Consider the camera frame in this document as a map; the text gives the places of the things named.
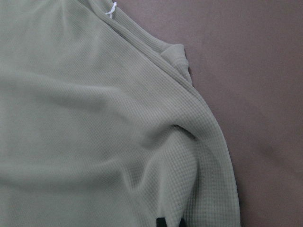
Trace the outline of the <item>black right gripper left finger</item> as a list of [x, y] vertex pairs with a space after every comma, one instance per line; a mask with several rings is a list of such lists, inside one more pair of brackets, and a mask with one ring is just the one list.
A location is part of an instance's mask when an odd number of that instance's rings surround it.
[[156, 218], [156, 227], [166, 227], [165, 217]]

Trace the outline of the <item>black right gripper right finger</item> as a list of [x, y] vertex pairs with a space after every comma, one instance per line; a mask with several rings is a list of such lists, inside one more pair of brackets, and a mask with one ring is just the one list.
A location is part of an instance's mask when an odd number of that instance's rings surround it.
[[184, 218], [181, 218], [179, 226], [178, 227], [187, 227], [186, 222], [184, 220]]

